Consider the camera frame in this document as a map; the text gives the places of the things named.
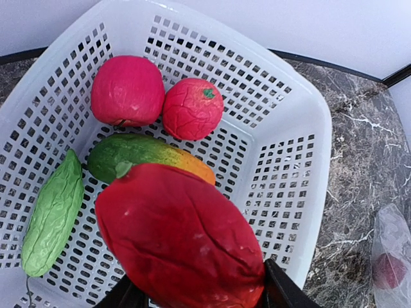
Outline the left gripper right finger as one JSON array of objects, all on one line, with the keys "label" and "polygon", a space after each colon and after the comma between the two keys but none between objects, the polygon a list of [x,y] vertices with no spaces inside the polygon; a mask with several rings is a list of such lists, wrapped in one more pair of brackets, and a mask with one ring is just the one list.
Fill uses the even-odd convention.
[{"label": "left gripper right finger", "polygon": [[275,261],[267,259],[265,265],[265,287],[262,307],[317,308],[311,300],[280,268]]}]

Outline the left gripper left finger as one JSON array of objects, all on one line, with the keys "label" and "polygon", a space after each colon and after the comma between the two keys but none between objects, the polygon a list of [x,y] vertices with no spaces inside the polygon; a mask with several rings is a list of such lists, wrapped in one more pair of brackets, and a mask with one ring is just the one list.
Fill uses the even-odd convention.
[{"label": "left gripper left finger", "polygon": [[124,275],[96,308],[148,308],[148,297]]}]

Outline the red orange toy mango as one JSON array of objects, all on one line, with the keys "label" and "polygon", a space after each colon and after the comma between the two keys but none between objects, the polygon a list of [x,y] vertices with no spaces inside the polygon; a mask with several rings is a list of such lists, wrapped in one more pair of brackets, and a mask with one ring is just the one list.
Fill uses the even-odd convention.
[{"label": "red orange toy mango", "polygon": [[103,240],[160,307],[257,307],[262,251],[239,209],[176,167],[141,164],[97,197]]}]

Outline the clear dotted zip top bag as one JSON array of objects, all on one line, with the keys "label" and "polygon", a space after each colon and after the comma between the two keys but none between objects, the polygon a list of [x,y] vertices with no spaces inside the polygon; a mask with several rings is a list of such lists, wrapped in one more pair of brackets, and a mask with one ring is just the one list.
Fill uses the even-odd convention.
[{"label": "clear dotted zip top bag", "polygon": [[401,260],[407,273],[394,289],[380,289],[372,279],[376,307],[410,307],[410,229],[393,203],[383,206],[376,215],[371,265],[383,253]]}]

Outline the dark red toy fruit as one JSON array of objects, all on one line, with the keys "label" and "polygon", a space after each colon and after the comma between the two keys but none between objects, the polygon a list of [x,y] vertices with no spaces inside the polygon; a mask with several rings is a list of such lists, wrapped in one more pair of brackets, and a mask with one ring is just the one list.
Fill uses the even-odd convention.
[{"label": "dark red toy fruit", "polygon": [[389,253],[381,254],[372,265],[372,278],[380,289],[394,289],[402,283],[407,267]]}]

